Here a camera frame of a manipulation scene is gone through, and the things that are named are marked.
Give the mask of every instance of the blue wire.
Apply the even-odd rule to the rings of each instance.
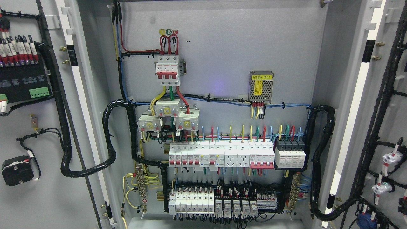
[[[204,132],[204,126],[202,125],[202,142],[205,141],[205,132]]]
[[[270,126],[270,140],[269,140],[269,142],[272,141],[272,138],[273,138],[273,127]]]
[[[307,179],[309,179],[309,180],[311,180],[311,178],[309,178],[309,177],[307,177],[307,176],[305,176],[304,174],[301,174],[303,177],[305,177],[305,178],[307,178]]]
[[[218,127],[218,142],[219,142],[219,138],[221,138],[221,136],[219,135],[219,127]]]
[[[299,141],[300,137],[301,137],[301,127],[298,128],[298,133],[297,134],[298,134],[297,141]]]

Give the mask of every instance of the red wire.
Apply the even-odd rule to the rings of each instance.
[[[178,55],[178,45],[179,45],[178,36],[177,36],[176,34],[170,35],[170,36],[168,37],[168,39],[169,39],[170,41],[171,41],[171,37],[175,37],[175,38],[177,39],[177,48],[176,48],[176,50],[175,50],[175,54]]]
[[[263,142],[266,142],[266,126],[263,127]]]
[[[159,51],[158,49],[155,50],[127,50],[123,44],[123,29],[122,29],[122,23],[120,23],[120,43],[122,48],[129,53],[148,53],[148,52],[153,52],[153,51]]]
[[[295,133],[295,126],[294,125],[291,126],[291,129],[290,129],[290,132],[288,133],[288,135],[291,134],[291,131],[293,132],[293,135],[291,136],[291,141],[293,141],[294,140],[294,133]]]
[[[161,37],[160,37],[160,47],[161,47],[161,54],[164,54],[165,53],[165,50],[164,50],[164,47],[162,46],[162,39],[163,38],[165,38],[165,39],[167,39],[167,42],[168,42],[168,46],[169,46],[169,49],[168,49],[168,51],[169,51],[169,54],[171,54],[171,43],[170,43],[170,38],[169,37],[167,37],[166,35],[162,35]]]
[[[181,94],[181,92],[179,91],[179,86],[176,87],[177,88],[177,94],[179,96],[179,98],[185,103],[185,107],[186,107],[186,114],[189,115],[189,105],[188,102],[185,100],[184,96]]]

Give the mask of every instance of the circuit breaker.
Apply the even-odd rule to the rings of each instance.
[[[184,75],[184,60],[179,55],[158,55],[155,63],[157,80],[164,86],[179,86]]]

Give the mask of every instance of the green wire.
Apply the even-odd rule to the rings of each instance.
[[[256,136],[256,142],[258,142],[258,127],[256,128],[256,133],[254,135]]]
[[[171,98],[171,101],[174,100],[174,92],[173,92],[173,87],[172,86],[170,86],[170,98]]]
[[[290,125],[285,126],[285,140],[288,141],[288,133],[290,132]]]

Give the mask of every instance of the yellow warning label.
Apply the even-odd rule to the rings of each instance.
[[[273,79],[273,75],[252,75],[252,79]]]
[[[255,80],[254,81],[254,95],[261,95],[262,90],[263,90],[263,81]]]

